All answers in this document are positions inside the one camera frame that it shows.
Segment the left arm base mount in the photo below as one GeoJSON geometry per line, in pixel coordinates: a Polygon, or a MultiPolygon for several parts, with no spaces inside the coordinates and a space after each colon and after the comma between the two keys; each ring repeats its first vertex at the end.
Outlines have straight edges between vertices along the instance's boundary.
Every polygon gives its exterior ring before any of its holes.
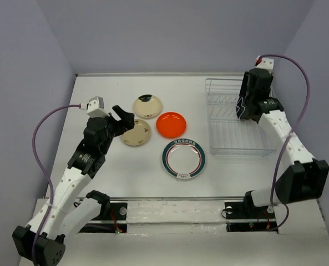
{"type": "Polygon", "coordinates": [[[101,213],[88,222],[79,232],[80,233],[126,233],[127,225],[126,202],[111,202],[109,211],[101,213]]]}

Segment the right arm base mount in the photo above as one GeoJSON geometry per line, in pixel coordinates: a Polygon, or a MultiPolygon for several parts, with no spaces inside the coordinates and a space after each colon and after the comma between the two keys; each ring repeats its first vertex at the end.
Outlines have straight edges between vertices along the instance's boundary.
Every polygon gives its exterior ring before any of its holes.
{"type": "Polygon", "coordinates": [[[247,209],[243,202],[225,202],[221,216],[227,221],[227,232],[277,231],[275,213],[268,212],[267,207],[247,209]]]}

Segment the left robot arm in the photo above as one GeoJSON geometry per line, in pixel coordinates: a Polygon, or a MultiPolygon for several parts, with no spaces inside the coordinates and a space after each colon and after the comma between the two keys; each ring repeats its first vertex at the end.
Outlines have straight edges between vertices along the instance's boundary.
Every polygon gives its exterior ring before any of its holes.
{"type": "Polygon", "coordinates": [[[12,234],[19,255],[34,265],[57,265],[65,253],[64,241],[78,233],[91,219],[103,219],[109,214],[110,198],[91,191],[85,200],[71,211],[80,192],[95,177],[105,162],[105,156],[115,137],[134,128],[134,114],[113,106],[116,120],[95,100],[77,104],[86,110],[89,119],[83,139],[67,163],[57,186],[48,182],[50,196],[26,226],[17,226],[12,234]]]}

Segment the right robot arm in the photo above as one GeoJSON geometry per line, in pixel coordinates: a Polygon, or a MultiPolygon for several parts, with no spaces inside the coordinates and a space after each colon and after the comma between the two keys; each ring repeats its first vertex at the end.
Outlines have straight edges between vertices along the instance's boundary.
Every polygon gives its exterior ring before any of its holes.
{"type": "Polygon", "coordinates": [[[292,131],[282,104],[270,96],[272,81],[273,75],[266,69],[245,72],[236,104],[237,117],[256,122],[280,150],[275,185],[245,194],[242,211],[248,217],[257,216],[269,205],[320,198],[329,172],[328,163],[305,148],[292,131]]]}

